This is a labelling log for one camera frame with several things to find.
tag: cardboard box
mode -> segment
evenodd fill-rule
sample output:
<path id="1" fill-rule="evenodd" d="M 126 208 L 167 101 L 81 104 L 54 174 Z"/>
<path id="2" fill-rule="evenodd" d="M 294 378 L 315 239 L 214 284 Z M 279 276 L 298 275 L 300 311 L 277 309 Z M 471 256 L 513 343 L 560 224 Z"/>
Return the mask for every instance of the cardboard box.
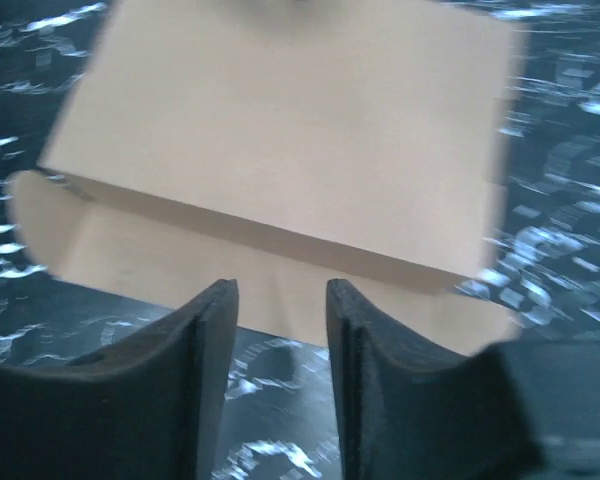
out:
<path id="1" fill-rule="evenodd" d="M 70 282 L 178 307 L 237 278 L 240 325 L 325 345 L 347 277 L 473 351 L 512 334 L 446 292 L 490 262 L 520 44 L 428 0 L 122 1 L 42 162 L 77 190 L 25 172 L 10 208 Z"/>

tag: rounded flap corner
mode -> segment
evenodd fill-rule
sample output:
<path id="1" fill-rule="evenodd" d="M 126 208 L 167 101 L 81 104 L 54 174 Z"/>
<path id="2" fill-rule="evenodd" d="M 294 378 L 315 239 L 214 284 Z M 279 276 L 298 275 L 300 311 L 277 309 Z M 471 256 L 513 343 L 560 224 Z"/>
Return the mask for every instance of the rounded flap corner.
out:
<path id="1" fill-rule="evenodd" d="M 59 265 L 85 211 L 85 201 L 34 170 L 8 179 L 7 216 L 28 257 L 59 274 Z"/>
<path id="2" fill-rule="evenodd" d="M 461 355 L 475 355 L 492 343 L 520 335 L 514 311 L 503 305 L 454 293 L 435 301 L 435 341 Z"/>

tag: black marble surface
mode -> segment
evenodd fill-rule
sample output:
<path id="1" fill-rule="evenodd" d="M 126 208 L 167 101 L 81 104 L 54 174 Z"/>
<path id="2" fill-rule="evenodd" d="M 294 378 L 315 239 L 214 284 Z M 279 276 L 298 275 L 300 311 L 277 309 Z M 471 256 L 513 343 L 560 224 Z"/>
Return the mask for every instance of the black marble surface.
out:
<path id="1" fill-rule="evenodd" d="M 499 261 L 460 289 L 520 312 L 527 338 L 600 338 L 600 1 L 456 3 L 531 32 L 520 100 L 501 128 L 511 148 Z M 35 167 L 110 6 L 0 0 L 5 364 L 65 362 L 167 311 L 52 278 L 5 215 L 8 175 Z M 340 478 L 325 350 L 241 330 L 226 398 L 215 478 Z"/>

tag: dark object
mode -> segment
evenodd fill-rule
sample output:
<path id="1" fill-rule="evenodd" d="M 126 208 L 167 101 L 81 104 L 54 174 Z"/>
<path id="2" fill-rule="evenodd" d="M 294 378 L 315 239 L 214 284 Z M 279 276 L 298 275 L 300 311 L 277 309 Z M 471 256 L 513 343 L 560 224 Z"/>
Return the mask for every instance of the dark object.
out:
<path id="1" fill-rule="evenodd" d="M 345 480 L 600 478 L 600 341 L 464 358 L 344 280 L 327 329 Z"/>
<path id="2" fill-rule="evenodd" d="M 237 314 L 218 281 L 66 366 L 0 366 L 0 480 L 208 480 Z"/>

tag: box top surface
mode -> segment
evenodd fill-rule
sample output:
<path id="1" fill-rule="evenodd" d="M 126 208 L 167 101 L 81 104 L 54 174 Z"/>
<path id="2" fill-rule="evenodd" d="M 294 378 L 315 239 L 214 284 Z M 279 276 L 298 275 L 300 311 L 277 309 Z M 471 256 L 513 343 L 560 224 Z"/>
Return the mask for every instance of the box top surface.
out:
<path id="1" fill-rule="evenodd" d="M 123 1 L 43 164 L 470 276 L 516 44 L 425 0 Z"/>

